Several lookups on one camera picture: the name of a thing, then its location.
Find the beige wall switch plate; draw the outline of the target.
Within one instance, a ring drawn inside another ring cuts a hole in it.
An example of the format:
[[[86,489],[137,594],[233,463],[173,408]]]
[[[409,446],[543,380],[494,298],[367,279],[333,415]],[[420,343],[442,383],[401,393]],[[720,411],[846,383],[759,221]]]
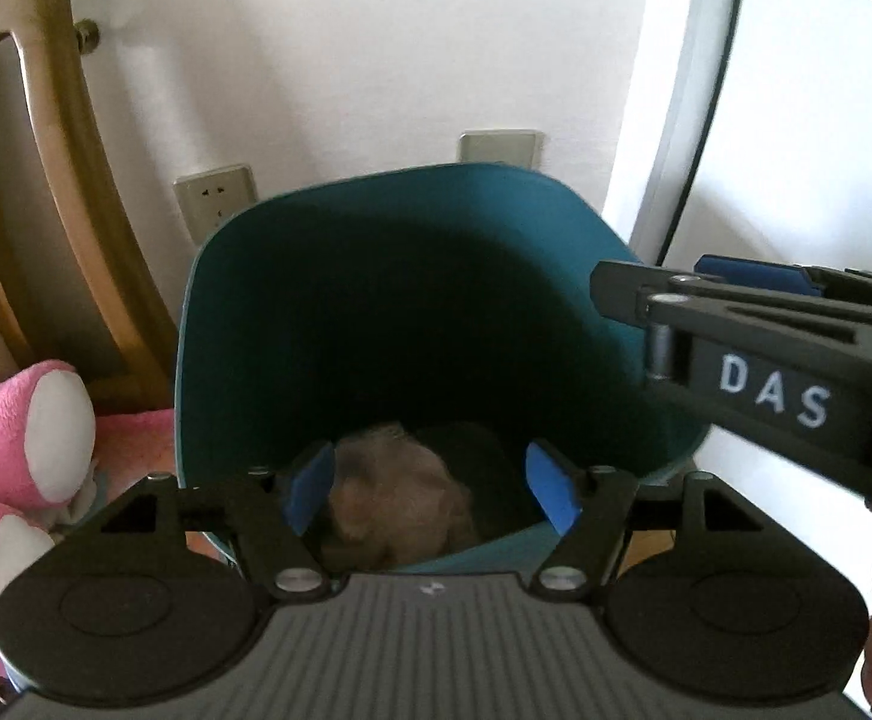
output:
[[[469,130],[459,137],[457,161],[504,164],[534,171],[540,164],[543,135],[525,128]]]

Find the white door frame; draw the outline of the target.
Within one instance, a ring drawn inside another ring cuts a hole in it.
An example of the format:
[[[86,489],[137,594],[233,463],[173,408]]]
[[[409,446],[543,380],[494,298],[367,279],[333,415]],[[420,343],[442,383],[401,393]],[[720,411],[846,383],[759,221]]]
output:
[[[690,0],[669,109],[630,236],[659,265],[675,236],[726,76],[742,0]]]

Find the teal trash bin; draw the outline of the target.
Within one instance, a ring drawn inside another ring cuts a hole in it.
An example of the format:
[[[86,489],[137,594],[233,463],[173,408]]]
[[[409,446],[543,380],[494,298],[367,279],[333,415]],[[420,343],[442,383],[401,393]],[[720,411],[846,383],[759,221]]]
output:
[[[287,470],[399,424],[473,496],[480,541],[435,574],[530,574],[557,532],[525,481],[542,444],[659,483],[706,426],[642,390],[641,330],[604,319],[592,270],[630,250],[571,188],[493,164],[288,193],[200,250],[184,301],[185,486]]]

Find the pink bedsheet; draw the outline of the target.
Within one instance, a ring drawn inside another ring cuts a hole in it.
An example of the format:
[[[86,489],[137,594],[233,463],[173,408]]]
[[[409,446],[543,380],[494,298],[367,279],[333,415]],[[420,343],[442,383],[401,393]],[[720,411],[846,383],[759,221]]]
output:
[[[174,473],[174,411],[96,419],[96,483],[107,502],[151,473]]]

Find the brown paper trash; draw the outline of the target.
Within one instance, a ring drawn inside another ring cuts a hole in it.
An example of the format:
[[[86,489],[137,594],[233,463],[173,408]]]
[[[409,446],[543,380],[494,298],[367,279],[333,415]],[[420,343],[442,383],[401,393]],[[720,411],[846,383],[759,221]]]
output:
[[[392,571],[480,543],[467,486],[399,424],[340,440],[333,461],[322,546],[332,571]]]

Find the wooden headboard frame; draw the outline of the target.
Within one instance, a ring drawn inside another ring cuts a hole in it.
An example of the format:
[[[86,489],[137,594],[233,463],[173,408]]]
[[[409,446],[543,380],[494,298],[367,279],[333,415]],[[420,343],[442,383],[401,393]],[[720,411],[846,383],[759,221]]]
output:
[[[70,0],[0,0],[0,380],[77,367],[106,413],[173,403],[178,329],[128,222]]]

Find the pink plush toy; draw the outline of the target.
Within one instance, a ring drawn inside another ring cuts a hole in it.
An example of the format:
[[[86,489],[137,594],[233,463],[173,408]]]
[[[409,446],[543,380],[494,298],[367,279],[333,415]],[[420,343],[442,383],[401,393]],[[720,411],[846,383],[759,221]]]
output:
[[[77,499],[91,478],[95,439],[93,403],[72,366],[38,362],[0,382],[0,595],[54,548],[31,517]]]

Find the white wall socket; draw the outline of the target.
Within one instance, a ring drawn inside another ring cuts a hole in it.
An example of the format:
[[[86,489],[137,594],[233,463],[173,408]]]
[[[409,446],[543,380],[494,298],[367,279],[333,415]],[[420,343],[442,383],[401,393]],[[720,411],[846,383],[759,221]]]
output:
[[[231,216],[257,202],[249,164],[217,167],[176,179],[174,195],[192,242],[202,245]]]

